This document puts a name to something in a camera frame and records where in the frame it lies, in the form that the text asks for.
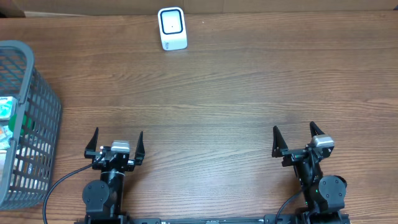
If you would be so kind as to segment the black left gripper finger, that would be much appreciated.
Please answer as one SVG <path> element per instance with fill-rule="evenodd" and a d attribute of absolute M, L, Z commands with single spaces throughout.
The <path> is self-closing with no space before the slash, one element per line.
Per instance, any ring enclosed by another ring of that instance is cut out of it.
<path fill-rule="evenodd" d="M 135 151 L 136 156 L 144 156 L 145 155 L 145 149 L 144 149 L 144 142 L 143 142 L 143 132 L 140 132 L 139 139 L 137 142 L 136 146 L 136 151 Z"/>
<path fill-rule="evenodd" d="M 85 147 L 85 151 L 96 151 L 98 133 L 99 133 L 99 128 L 96 128 L 93 137 Z"/>

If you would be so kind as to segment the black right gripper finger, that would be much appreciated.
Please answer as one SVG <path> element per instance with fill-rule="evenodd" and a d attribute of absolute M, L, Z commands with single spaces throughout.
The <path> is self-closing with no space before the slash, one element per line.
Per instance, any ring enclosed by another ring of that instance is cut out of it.
<path fill-rule="evenodd" d="M 310 122 L 310 132 L 312 137 L 324 135 L 324 132 L 316 125 L 314 121 Z"/>
<path fill-rule="evenodd" d="M 287 151 L 288 147 L 284 138 L 277 126 L 273 127 L 273 146 L 272 152 L 282 152 Z"/>

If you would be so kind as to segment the green Kleenex tissue pack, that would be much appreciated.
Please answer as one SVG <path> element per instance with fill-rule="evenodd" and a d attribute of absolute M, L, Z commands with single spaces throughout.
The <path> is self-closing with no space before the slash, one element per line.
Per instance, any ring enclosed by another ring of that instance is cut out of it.
<path fill-rule="evenodd" d="M 15 112 L 17 100 L 13 96 L 2 96 L 0 98 L 0 120 L 7 121 L 10 120 L 11 116 Z"/>

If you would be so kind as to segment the brown white snack pouch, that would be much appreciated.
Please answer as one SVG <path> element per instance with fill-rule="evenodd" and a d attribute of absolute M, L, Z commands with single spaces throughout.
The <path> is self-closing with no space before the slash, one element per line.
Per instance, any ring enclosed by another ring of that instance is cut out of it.
<path fill-rule="evenodd" d="M 13 148 L 1 142 L 1 193 L 7 197 L 45 195 L 50 187 L 56 146 L 43 141 Z"/>

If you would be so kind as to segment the green lid jar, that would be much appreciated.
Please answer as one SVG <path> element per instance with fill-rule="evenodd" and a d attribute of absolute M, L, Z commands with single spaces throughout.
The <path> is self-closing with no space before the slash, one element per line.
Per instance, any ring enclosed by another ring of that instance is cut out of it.
<path fill-rule="evenodd" d="M 8 122 L 9 129 L 10 129 L 12 132 L 14 132 L 15 127 L 16 127 L 16 120 L 17 120 L 17 115 L 14 114 L 14 115 L 10 118 L 10 120 L 9 120 L 9 122 Z M 23 119 L 22 119 L 22 125 L 23 125 L 23 126 L 26 126 L 26 127 L 27 127 L 28 129 L 30 129 L 30 130 L 33 130 L 33 129 L 34 129 L 34 126 L 35 126 L 35 123 L 32 121 L 31 118 L 28 118 L 26 115 L 24 115 L 24 117 L 23 117 Z M 21 136 L 25 135 L 25 129 L 24 129 L 24 128 L 21 128 L 21 130 L 20 130 L 20 135 L 21 135 Z"/>

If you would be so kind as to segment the orange tissue pack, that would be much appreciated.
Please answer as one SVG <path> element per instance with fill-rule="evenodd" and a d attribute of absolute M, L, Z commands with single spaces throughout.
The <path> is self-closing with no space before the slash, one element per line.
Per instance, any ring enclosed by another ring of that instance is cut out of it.
<path fill-rule="evenodd" d="M 10 140 L 12 136 L 13 132 L 9 129 L 9 126 L 1 126 L 0 150 L 7 150 L 10 148 Z"/>

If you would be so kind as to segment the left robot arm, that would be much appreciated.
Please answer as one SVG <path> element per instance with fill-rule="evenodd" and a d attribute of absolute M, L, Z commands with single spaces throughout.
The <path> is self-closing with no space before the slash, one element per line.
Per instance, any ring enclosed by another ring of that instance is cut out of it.
<path fill-rule="evenodd" d="M 132 223 L 128 212 L 122 211 L 124 178 L 142 165 L 145 157 L 143 133 L 140 133 L 134 157 L 130 158 L 129 141 L 115 140 L 97 151 L 99 129 L 85 147 L 84 157 L 92 160 L 91 168 L 100 170 L 100 178 L 89 182 L 82 192 L 86 205 L 84 224 Z"/>

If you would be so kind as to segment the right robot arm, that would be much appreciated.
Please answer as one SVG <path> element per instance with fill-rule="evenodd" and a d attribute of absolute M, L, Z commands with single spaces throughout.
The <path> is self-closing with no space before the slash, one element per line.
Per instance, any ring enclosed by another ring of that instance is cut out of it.
<path fill-rule="evenodd" d="M 281 157 L 284 167 L 292 166 L 300 182 L 300 190 L 279 208 L 273 223 L 350 223 L 345 207 L 347 182 L 339 175 L 324 175 L 320 162 L 331 156 L 335 147 L 333 138 L 325 134 L 315 122 L 310 122 L 311 141 L 302 149 L 290 150 L 277 126 L 273 127 L 272 157 Z M 283 215 L 284 208 L 299 195 L 305 206 L 295 213 Z"/>

